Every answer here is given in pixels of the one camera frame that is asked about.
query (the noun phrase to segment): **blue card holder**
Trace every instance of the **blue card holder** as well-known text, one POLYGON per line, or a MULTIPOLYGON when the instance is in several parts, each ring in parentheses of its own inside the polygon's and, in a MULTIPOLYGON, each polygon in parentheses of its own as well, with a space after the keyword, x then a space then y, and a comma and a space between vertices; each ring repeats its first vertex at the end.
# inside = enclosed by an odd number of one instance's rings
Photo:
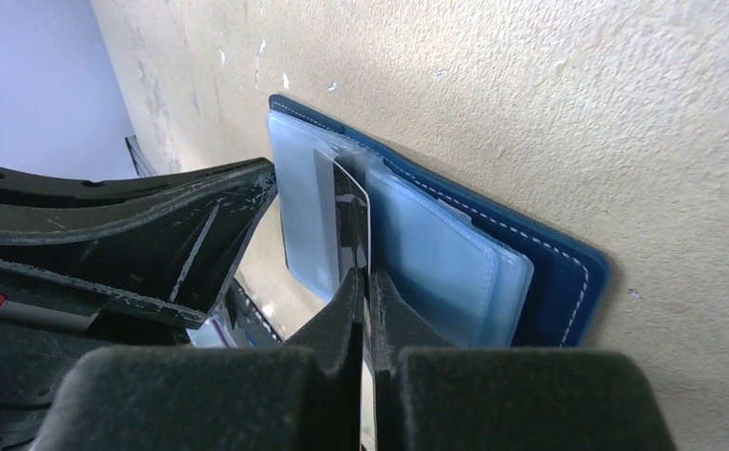
POLYGON ((474 193, 397 154, 383 143, 281 95, 273 111, 345 136, 383 158, 396 175, 463 211, 472 224, 527 256, 534 275, 512 346, 576 346, 608 285, 610 266, 598 250, 474 193))

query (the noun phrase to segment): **wallet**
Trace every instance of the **wallet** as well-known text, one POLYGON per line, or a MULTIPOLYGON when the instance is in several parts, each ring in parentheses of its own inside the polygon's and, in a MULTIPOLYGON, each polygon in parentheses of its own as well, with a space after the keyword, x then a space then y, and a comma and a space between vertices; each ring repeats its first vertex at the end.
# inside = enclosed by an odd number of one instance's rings
POLYGON ((608 283, 598 250, 284 96, 268 129, 290 273, 328 302, 344 275, 332 161, 369 201, 372 264, 461 347, 576 346, 608 283))

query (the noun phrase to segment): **blue wallet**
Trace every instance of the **blue wallet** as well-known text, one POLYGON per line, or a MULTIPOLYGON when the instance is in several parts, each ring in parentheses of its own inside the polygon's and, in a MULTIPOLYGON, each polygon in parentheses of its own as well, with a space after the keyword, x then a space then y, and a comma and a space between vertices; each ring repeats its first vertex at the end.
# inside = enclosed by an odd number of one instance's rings
MULTIPOLYGON (((456 213, 463 212, 480 232, 527 257, 532 262, 533 277, 524 304, 520 305, 522 310, 512 346, 576 346, 580 343, 610 274, 607 259, 599 251, 434 174, 383 143, 305 105, 274 95, 270 98, 270 107, 274 112, 320 127, 330 135, 334 133, 369 149, 383 159, 392 173, 411 186, 450 206, 456 213)), ((279 162, 275 163, 278 179, 279 162)))

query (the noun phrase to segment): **white stitching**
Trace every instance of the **white stitching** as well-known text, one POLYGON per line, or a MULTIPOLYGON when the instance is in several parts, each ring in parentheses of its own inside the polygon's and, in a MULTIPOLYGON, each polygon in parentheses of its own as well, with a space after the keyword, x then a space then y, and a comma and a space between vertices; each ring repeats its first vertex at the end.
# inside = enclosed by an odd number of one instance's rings
MULTIPOLYGON (((335 132, 332 129, 330 129, 329 127, 326 127, 325 125, 317 122, 313 118, 307 117, 305 115, 302 115, 301 113, 293 110, 292 108, 290 108, 290 107, 288 107, 286 105, 283 105, 283 104, 281 104, 279 102, 274 102, 273 104, 274 105, 277 105, 277 106, 280 106, 280 107, 288 110, 289 112, 291 112, 292 114, 294 114, 294 115, 296 115, 298 117, 302 117, 302 118, 308 120, 309 122, 312 122, 313 124, 317 125, 318 127, 322 128, 322 129, 328 130, 329 132, 335 132)), ((375 150, 373 150, 369 146, 366 146, 366 145, 360 143, 359 141, 351 138, 350 136, 348 136, 348 139, 350 139, 351 141, 353 141, 355 143, 358 143, 360 146, 362 146, 364 148, 368 148, 371 152, 378 154, 378 152, 376 152, 375 150)), ((433 192, 434 194, 442 195, 442 196, 444 196, 444 198, 446 198, 448 200, 451 200, 451 201, 453 201, 453 202, 455 202, 455 203, 457 203, 457 204, 459 204, 459 205, 461 205, 461 206, 463 206, 463 207, 465 207, 465 208, 467 208, 469 210, 472 210, 474 213, 479 214, 479 215, 481 215, 481 216, 489 219, 492 223, 500 225, 500 227, 508 228, 509 230, 511 230, 514 233, 519 233, 524 239, 528 239, 529 238, 527 234, 525 234, 523 232, 520 232, 515 227, 509 227, 505 223, 499 223, 499 222, 495 221, 494 219, 492 219, 491 217, 488 217, 484 213, 482 213, 482 212, 480 212, 480 211, 478 211, 478 210, 470 207, 469 205, 467 205, 467 204, 465 204, 463 202, 459 202, 458 200, 452 198, 451 196, 449 196, 447 194, 443 194, 442 192, 438 192, 438 191, 434 190, 433 188, 425 185, 420 180, 418 180, 415 176, 413 176, 412 174, 409 174, 408 172, 406 172, 405 170, 401 169, 400 167, 397 167, 395 164, 391 163, 390 165, 394 169, 396 169, 396 170, 400 171, 401 173, 403 173, 405 176, 409 177, 411 179, 411 181, 415 185, 418 185, 418 186, 421 186, 421 187, 425 187, 425 188, 429 189, 431 192, 433 192)), ((540 240, 540 239, 538 239, 536 237, 530 237, 530 238, 533 240, 533 242, 535 242, 535 243, 541 243, 541 244, 544 245, 544 247, 546 247, 548 249, 554 250, 555 253, 560 253, 561 252, 561 251, 559 251, 559 249, 557 247, 550 246, 546 241, 542 241, 542 240, 540 240)), ((588 268, 586 268, 585 265, 583 265, 580 260, 576 259, 575 257, 572 257, 570 254, 568 254, 566 252, 561 252, 561 254, 564 256, 564 258, 566 258, 567 260, 571 261, 576 266, 580 266, 583 269, 583 286, 581 288, 580 298, 577 301, 577 303, 575 303, 575 308, 572 310, 572 315, 569 316, 569 323, 566 326, 566 329, 564 329, 564 336, 561 337, 561 342, 558 345, 559 347, 563 347, 564 344, 566 343, 566 339, 569 337, 569 331, 572 328, 572 323, 574 323, 575 317, 578 316, 578 311, 581 308, 581 303, 583 301, 583 297, 585 296, 585 293, 586 293, 586 290, 588 289, 588 284, 589 284, 589 271, 588 271, 588 268)))

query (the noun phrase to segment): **speckled surface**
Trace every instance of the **speckled surface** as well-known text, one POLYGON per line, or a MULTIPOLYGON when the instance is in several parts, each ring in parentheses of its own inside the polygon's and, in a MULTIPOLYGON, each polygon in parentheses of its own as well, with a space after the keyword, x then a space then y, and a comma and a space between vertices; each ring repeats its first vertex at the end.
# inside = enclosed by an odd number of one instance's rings
MULTIPOLYGON (((159 171, 269 156, 275 92, 398 143, 610 255, 589 343, 639 363, 680 447, 729 450, 729 1, 93 5, 159 171)), ((275 210, 241 272, 285 334, 319 308, 275 210)))

